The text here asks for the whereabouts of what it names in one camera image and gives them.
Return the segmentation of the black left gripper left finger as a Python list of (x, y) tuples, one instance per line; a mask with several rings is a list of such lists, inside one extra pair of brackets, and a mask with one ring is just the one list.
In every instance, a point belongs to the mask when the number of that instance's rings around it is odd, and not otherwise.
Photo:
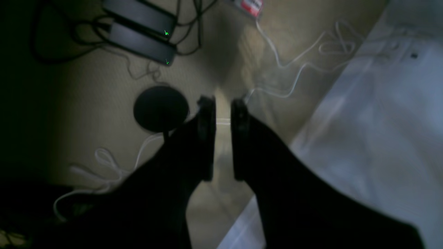
[(197, 114), (155, 155), (80, 216), (42, 230), (32, 249), (182, 249), (190, 247), (187, 205), (213, 177), (216, 101), (201, 96)]

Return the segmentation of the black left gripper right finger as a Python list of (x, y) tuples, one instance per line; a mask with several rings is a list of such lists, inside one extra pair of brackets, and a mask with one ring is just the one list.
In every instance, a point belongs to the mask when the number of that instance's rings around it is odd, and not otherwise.
[(256, 196), (268, 249), (423, 249), (415, 227), (314, 174), (245, 102), (231, 103), (234, 176)]

